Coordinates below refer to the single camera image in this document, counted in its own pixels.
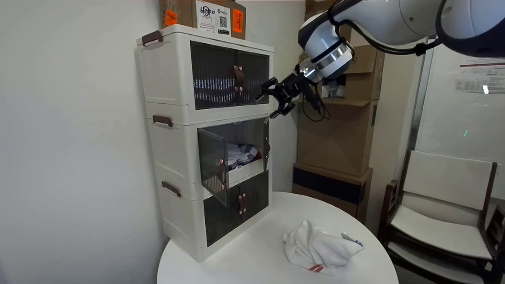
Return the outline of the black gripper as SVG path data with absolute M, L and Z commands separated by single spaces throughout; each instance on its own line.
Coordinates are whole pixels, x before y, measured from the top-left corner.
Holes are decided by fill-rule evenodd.
M 272 77 L 266 84 L 261 85 L 261 93 L 256 96 L 258 101 L 263 101 L 266 96 L 278 98 L 282 102 L 275 112 L 270 114 L 270 118 L 277 118 L 278 115 L 288 115 L 294 107 L 296 99 L 299 95 L 308 96 L 313 91 L 310 82 L 302 74 L 289 74 L 286 79 L 282 80 L 278 90 L 278 79 Z

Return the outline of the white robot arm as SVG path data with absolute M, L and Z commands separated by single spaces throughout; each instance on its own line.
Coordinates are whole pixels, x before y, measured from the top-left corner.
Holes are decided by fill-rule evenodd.
M 444 44 L 469 57 L 505 57 L 505 0 L 337 0 L 300 27 L 307 58 L 285 80 L 272 77 L 263 85 L 259 98 L 278 101 L 272 118 L 288 115 L 299 95 L 323 109 L 315 87 L 340 77 L 354 58 L 341 25 L 394 55 L 424 55 Z

